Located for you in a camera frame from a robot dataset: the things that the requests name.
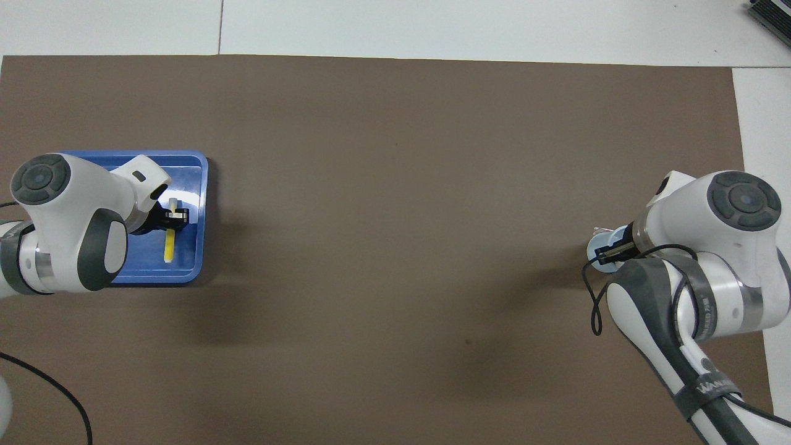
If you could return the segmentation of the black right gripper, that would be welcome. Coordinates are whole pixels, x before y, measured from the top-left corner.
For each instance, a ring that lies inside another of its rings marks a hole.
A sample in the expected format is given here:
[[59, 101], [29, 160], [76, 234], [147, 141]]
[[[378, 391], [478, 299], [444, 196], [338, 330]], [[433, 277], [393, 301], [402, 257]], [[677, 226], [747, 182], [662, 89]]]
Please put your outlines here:
[[[631, 222], [625, 228], [625, 240], [633, 248], [639, 248], [639, 224], [636, 221]], [[595, 262], [600, 265], [614, 264], [619, 261], [619, 247], [616, 246], [602, 246], [595, 250]]]

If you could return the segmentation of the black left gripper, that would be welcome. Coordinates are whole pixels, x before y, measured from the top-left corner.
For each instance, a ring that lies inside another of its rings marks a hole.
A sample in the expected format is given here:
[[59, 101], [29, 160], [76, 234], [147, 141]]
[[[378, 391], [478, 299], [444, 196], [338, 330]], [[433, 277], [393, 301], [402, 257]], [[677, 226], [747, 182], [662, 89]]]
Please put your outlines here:
[[130, 235], [144, 235], [151, 231], [181, 231], [186, 224], [189, 224], [187, 210], [170, 211], [156, 201], [142, 223], [135, 230], [130, 230]]

